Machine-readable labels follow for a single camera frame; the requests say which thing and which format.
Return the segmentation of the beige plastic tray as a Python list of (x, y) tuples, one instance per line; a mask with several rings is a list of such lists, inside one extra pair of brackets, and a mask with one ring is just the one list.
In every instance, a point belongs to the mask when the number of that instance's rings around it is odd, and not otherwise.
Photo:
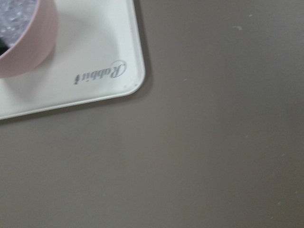
[(33, 71), (0, 81), (0, 117), (130, 95), (145, 78), (132, 0), (58, 0), (56, 46)]

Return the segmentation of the pink bowl of ice cubes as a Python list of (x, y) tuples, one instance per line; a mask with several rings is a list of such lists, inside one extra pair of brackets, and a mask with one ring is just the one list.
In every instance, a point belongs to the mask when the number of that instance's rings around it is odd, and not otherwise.
[(58, 12), (55, 1), (38, 0), (24, 33), (0, 56), (0, 77), (18, 76), (36, 68), (52, 51), (57, 33)]

